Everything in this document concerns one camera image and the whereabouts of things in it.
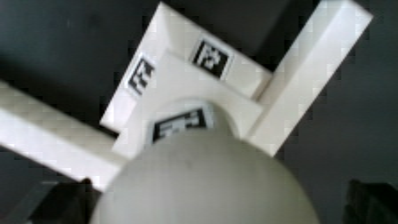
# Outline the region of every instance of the black printed square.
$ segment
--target black printed square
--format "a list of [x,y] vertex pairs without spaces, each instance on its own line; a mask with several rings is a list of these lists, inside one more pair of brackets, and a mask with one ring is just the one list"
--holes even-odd
[[222,77],[229,56],[226,52],[203,40],[195,52],[194,64],[213,74]]
[[208,128],[203,108],[195,109],[178,116],[167,118],[155,123],[153,127],[153,143],[174,133],[183,132],[192,128]]
[[149,64],[146,59],[140,58],[140,61],[133,70],[133,75],[128,80],[128,85],[139,96],[142,95],[142,92],[149,83],[153,71],[155,71],[153,65]]

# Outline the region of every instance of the black background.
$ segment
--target black background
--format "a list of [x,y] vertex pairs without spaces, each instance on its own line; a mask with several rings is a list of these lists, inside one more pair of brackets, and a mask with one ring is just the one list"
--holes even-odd
[[[398,182],[398,2],[359,2],[375,20],[277,155],[327,224],[341,223],[350,178]],[[0,78],[92,126],[156,3],[0,0]],[[313,1],[192,0],[172,7],[272,69]],[[52,179],[18,161],[0,154],[0,208]]]

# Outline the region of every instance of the white foam structure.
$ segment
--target white foam structure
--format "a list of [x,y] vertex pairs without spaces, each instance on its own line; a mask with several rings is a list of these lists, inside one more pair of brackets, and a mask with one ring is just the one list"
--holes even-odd
[[101,118],[101,125],[117,133],[123,130],[137,102],[140,101],[128,90],[126,84],[140,57],[151,61],[155,70],[165,51],[171,51],[187,63],[194,64],[194,55],[203,40],[208,41],[217,49],[229,55],[220,82],[231,86],[242,95],[252,99],[258,98],[272,78],[270,71],[233,49],[211,33],[208,33],[176,10],[160,3]]
[[265,108],[247,141],[275,155],[368,27],[352,0],[322,1],[259,98]]
[[126,159],[114,139],[0,82],[0,145],[105,190]]
[[[187,88],[187,92],[181,94],[181,96],[192,97],[204,96],[204,99],[227,109],[238,124],[238,137],[270,155],[277,153],[370,21],[371,15],[352,0],[322,1],[277,67],[259,102],[238,94],[231,86],[210,79],[203,85],[210,87],[213,93],[224,94],[217,99],[211,98],[211,91],[206,92],[206,89]],[[231,100],[224,104],[220,103],[222,97]],[[128,114],[128,108],[133,108],[135,104],[126,102],[121,99],[119,103]],[[158,107],[147,103],[140,108],[155,111]],[[242,120],[245,110],[251,108],[254,108],[247,112],[251,119]],[[110,117],[119,116],[112,107],[108,110]],[[112,138],[4,82],[0,82],[0,123],[0,145],[73,179],[82,180],[89,177],[96,188],[105,190],[135,153],[128,152],[130,155],[124,157],[110,151]]]

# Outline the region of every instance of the dark wall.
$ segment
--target dark wall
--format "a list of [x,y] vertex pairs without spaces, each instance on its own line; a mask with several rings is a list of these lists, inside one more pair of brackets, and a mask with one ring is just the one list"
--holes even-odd
[[41,181],[73,180],[0,147],[0,223]]
[[398,183],[398,2],[361,1],[375,14],[279,154],[322,223],[341,223],[348,180]]

